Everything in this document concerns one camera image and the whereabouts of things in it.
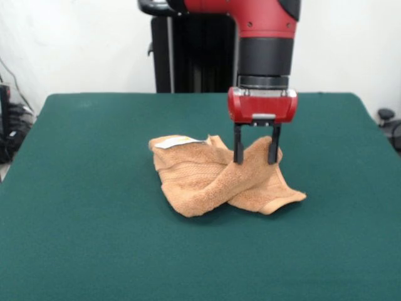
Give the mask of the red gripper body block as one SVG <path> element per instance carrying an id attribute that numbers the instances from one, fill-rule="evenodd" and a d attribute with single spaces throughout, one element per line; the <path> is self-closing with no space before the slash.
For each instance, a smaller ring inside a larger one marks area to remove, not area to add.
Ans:
<path id="1" fill-rule="evenodd" d="M 258 120 L 279 124 L 291 122 L 298 106 L 298 94 L 293 89 L 231 87 L 227 96 L 229 116 L 237 124 L 251 124 Z"/>

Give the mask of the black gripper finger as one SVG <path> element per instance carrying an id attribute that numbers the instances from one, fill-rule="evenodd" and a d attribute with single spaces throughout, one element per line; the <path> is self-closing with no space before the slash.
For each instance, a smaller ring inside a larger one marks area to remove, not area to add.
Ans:
<path id="1" fill-rule="evenodd" d="M 243 155 L 244 155 L 244 147 L 241 142 L 241 124 L 234 124 L 234 157 L 233 161 L 236 164 L 242 164 Z"/>
<path id="2" fill-rule="evenodd" d="M 281 134 L 281 124 L 273 125 L 273 133 L 268 151 L 268 164 L 273 165 L 278 161 L 279 138 Z"/>

